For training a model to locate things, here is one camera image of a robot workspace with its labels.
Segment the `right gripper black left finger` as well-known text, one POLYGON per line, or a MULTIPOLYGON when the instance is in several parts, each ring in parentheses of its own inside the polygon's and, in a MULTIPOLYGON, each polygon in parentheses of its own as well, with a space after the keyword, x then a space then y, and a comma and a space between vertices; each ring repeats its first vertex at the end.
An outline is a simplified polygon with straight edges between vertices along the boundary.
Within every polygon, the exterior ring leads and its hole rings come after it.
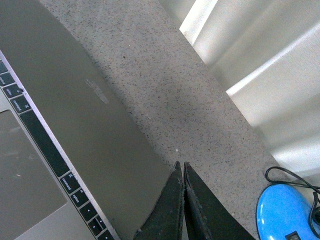
POLYGON ((183 232, 184 194, 181 164, 176 161, 150 215, 133 238, 180 240, 183 232))

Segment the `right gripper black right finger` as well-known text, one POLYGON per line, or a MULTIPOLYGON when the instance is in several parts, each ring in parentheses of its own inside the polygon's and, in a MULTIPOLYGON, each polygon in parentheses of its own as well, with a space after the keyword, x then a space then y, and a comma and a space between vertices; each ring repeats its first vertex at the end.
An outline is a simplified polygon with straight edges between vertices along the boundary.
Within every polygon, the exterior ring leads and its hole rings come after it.
POLYGON ((190 240, 253 240, 189 162, 184 163, 184 215, 190 240))

